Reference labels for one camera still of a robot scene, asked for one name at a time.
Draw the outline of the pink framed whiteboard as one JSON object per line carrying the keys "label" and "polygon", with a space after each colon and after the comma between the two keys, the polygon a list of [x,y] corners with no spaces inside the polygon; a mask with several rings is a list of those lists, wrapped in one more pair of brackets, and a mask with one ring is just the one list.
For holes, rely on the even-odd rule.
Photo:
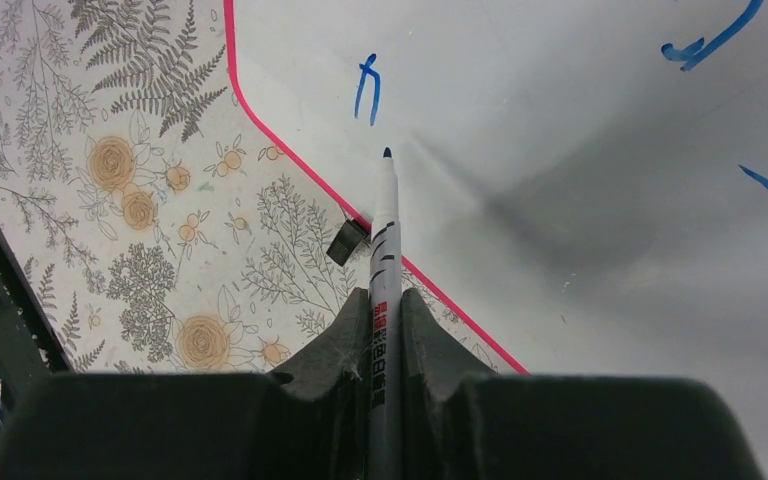
{"label": "pink framed whiteboard", "polygon": [[250,118],[534,374],[713,387],[768,477],[768,1],[230,1]]}

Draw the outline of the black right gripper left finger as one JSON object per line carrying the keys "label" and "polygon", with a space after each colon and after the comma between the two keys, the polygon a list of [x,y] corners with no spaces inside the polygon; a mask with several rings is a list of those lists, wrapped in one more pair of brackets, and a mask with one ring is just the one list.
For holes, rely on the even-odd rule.
{"label": "black right gripper left finger", "polygon": [[19,404],[0,479],[359,479],[368,294],[266,374],[60,374]]}

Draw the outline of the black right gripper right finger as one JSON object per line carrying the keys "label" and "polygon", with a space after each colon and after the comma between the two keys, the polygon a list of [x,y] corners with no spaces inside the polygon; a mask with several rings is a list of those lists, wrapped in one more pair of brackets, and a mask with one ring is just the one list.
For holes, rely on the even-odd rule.
{"label": "black right gripper right finger", "polygon": [[407,479],[758,479],[735,416],[689,379],[502,375],[401,299]]}

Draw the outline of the whiteboard marker pen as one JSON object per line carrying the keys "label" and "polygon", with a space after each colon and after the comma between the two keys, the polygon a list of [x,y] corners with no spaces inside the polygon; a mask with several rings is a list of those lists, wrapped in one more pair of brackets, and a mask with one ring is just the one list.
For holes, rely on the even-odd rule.
{"label": "whiteboard marker pen", "polygon": [[372,337],[367,477],[399,479],[402,470],[398,180],[390,148],[374,163],[377,189],[371,228],[369,294]]}

